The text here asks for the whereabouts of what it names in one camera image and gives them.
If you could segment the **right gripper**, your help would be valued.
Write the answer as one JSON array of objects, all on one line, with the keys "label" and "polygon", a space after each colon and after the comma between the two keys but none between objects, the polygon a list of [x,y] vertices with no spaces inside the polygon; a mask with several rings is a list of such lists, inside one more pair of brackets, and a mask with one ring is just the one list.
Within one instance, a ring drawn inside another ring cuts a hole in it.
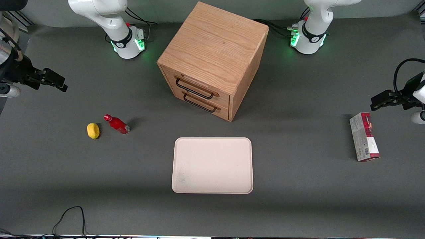
[{"label": "right gripper", "polygon": [[65,78],[55,71],[44,68],[42,77],[38,69],[33,67],[31,60],[24,56],[22,61],[17,61],[17,53],[12,50],[10,56],[1,64],[1,83],[20,83],[38,90],[40,85],[52,86],[66,92],[68,86]]}]

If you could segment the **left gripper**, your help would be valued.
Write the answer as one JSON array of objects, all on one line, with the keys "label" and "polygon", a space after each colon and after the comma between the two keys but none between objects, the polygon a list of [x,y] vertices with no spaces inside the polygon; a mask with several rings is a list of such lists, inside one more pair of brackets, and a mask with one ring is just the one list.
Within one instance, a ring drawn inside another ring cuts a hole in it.
[{"label": "left gripper", "polygon": [[397,76],[393,79],[393,88],[395,99],[392,90],[384,90],[383,92],[371,98],[371,111],[375,112],[383,107],[402,105],[404,110],[409,110],[414,107],[424,109],[424,103],[420,101],[413,93],[424,86],[424,74],[417,74],[409,79],[404,88],[399,90],[397,88]]}]

